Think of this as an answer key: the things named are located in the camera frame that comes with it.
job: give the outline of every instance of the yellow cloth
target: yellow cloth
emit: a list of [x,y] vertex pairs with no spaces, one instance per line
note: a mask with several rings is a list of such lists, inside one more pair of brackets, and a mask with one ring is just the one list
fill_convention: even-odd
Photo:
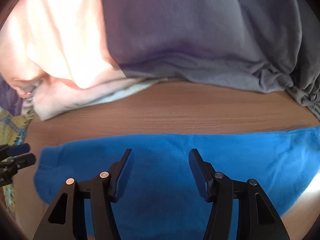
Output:
[[[8,111],[0,108],[0,145],[21,144],[31,120],[32,117],[12,116]],[[15,217],[13,185],[3,187],[3,192],[7,209]]]

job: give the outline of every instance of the folded blue garment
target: folded blue garment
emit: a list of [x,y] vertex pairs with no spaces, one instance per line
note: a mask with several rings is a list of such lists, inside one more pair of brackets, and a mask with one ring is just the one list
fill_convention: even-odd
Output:
[[[188,164],[192,148],[231,179],[257,179],[282,215],[320,168],[319,130],[129,135],[69,142],[43,149],[35,186],[40,197],[50,203],[66,179],[91,179],[132,148],[135,165],[127,189],[124,197],[112,205],[122,239],[202,239],[211,204],[197,191]],[[90,203],[85,205],[87,229],[92,235]],[[235,238],[236,213],[234,205],[229,239]]]

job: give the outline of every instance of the purple fabric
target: purple fabric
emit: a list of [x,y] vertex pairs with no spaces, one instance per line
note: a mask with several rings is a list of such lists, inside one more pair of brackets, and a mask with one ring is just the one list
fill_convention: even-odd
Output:
[[0,76],[0,107],[13,116],[21,114],[22,98]]

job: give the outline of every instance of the wooden surface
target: wooden surface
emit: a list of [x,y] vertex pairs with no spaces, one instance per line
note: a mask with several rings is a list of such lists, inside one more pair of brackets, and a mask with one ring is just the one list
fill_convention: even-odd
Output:
[[[317,125],[316,117],[285,92],[264,95],[171,82],[155,85],[116,102],[71,111],[48,121],[35,119],[28,128],[26,142],[39,156],[43,147],[86,138],[136,133],[245,133]],[[34,190],[32,178],[35,170],[36,166],[20,170],[14,179],[17,220],[30,239],[46,210]],[[320,189],[314,194],[306,194],[298,213],[293,208],[291,215],[284,216],[292,240],[300,240],[319,215],[319,193]]]

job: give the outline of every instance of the blue cloth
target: blue cloth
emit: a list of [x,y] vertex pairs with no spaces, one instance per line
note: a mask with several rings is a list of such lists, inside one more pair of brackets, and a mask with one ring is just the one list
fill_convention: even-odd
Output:
[[[202,239],[211,204],[197,191],[188,165],[190,149],[197,148],[205,161],[231,179],[257,179],[282,215],[320,168],[319,130],[129,135],[69,142],[43,149],[34,180],[40,197],[50,203],[66,179],[91,179],[132,148],[135,165],[126,192],[113,204],[122,239]],[[85,211],[88,232],[93,234],[88,202]],[[235,237],[236,221],[235,216],[230,239]]]

